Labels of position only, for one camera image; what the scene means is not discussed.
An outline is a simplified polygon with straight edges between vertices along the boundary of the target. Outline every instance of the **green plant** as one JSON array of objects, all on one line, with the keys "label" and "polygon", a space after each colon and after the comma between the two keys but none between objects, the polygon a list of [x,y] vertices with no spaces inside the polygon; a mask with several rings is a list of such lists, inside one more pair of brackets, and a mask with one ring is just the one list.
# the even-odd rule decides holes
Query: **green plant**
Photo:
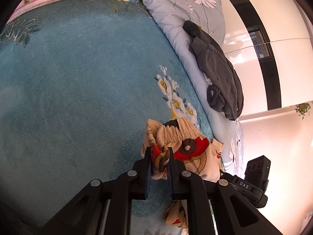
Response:
[{"label": "green plant", "polygon": [[305,102],[305,103],[297,105],[297,108],[295,109],[295,111],[297,111],[297,113],[300,113],[299,116],[302,116],[302,119],[303,119],[304,116],[306,115],[306,112],[308,112],[308,114],[310,115],[310,112],[309,112],[310,108],[311,108],[311,105]]}]

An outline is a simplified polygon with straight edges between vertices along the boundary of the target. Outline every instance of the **metal rivet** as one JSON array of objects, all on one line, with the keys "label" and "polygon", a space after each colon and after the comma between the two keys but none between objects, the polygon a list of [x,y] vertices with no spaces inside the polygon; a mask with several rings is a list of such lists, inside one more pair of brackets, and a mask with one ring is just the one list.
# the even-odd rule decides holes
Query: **metal rivet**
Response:
[{"label": "metal rivet", "polygon": [[184,177],[190,177],[190,176],[191,176],[191,172],[190,172],[189,170],[184,170],[184,171],[182,172],[182,175],[183,175]]},{"label": "metal rivet", "polygon": [[137,175],[137,171],[132,169],[127,172],[127,175],[129,175],[130,177],[135,177]]},{"label": "metal rivet", "polygon": [[227,185],[228,185],[228,181],[225,180],[225,179],[221,179],[221,180],[219,180],[219,184],[220,184],[221,186],[227,186]]},{"label": "metal rivet", "polygon": [[90,182],[91,186],[98,186],[100,184],[100,180],[94,179]]}]

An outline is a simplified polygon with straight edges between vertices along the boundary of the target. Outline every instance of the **wall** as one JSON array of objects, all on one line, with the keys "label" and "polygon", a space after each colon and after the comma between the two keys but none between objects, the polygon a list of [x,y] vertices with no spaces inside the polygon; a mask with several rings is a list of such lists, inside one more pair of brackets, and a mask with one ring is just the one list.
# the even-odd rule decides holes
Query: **wall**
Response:
[{"label": "wall", "polygon": [[269,199],[260,212],[284,235],[299,235],[313,210],[313,116],[287,112],[241,123],[245,166],[261,155],[271,160]]}]

